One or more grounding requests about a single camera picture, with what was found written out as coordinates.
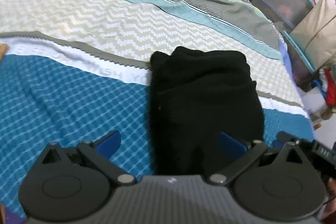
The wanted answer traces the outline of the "right hand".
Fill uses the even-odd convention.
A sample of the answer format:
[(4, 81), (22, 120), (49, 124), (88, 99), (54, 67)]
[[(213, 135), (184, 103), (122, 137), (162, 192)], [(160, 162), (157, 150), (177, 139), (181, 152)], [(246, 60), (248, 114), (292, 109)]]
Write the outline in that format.
[(322, 223), (335, 223), (336, 221), (336, 182), (335, 179), (330, 178), (327, 182), (331, 200), (326, 204), (322, 215)]

